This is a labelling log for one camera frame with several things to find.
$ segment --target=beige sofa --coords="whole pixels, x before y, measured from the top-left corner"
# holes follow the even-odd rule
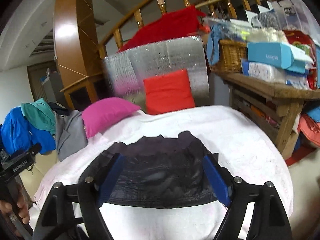
[[[46,155],[37,154],[36,163],[32,171],[24,170],[20,174],[23,185],[26,188],[32,201],[34,194],[38,190],[42,178],[47,173],[47,171],[57,162],[59,162],[59,160],[56,150],[49,152]]]

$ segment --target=green garment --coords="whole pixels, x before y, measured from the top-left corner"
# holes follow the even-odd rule
[[[37,129],[56,133],[56,120],[50,106],[40,98],[34,103],[22,103],[24,117]]]

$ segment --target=wooden railing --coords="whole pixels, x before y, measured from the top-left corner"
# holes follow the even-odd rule
[[[146,5],[148,5],[150,2],[152,2],[153,0],[144,0],[143,2],[141,2],[140,4],[138,4],[136,7],[134,7],[126,16],[124,16],[112,29],[111,31],[102,39],[102,41],[99,43],[98,45],[98,49],[99,49],[99,54],[100,54],[100,58],[103,59],[107,56],[107,50],[106,50],[106,44],[108,43],[108,41],[111,40],[112,37],[115,38],[115,42],[118,46],[118,48],[122,48],[123,46],[123,39],[122,39],[122,35],[121,35],[121,27],[128,22],[132,17],[135,18],[138,28],[142,28],[143,27],[143,20],[142,20],[142,16],[141,16],[141,11],[140,9],[142,9],[143,7],[145,7]],[[224,1],[226,2],[227,5],[227,9],[228,9],[228,13],[230,18],[233,19],[237,19],[237,15],[236,15],[236,10],[233,7],[231,0],[206,0],[205,2],[202,2],[200,4],[196,5],[196,8],[201,8],[203,6],[208,6],[209,7],[209,11],[211,13],[211,15],[213,17],[216,17],[215,14],[215,9],[214,9],[214,4],[220,1]],[[255,0],[256,4],[261,5],[261,1],[260,0]],[[190,6],[190,2],[189,0],[183,0],[184,5],[186,7]],[[161,14],[166,13],[166,5],[165,5],[165,1],[164,0],[157,0],[159,9],[161,11]],[[246,10],[251,10],[249,2],[247,0],[242,0],[243,3],[243,7]]]

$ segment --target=gray jacket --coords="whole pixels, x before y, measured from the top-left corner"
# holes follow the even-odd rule
[[[59,161],[78,152],[88,145],[82,112],[74,110],[69,116],[55,114],[56,148]]]

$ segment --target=pillow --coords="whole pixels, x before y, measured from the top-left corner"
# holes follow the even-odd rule
[[[143,80],[148,114],[195,107],[186,69]]]
[[[82,113],[87,138],[138,111],[140,106],[122,98],[105,98],[88,106]]]

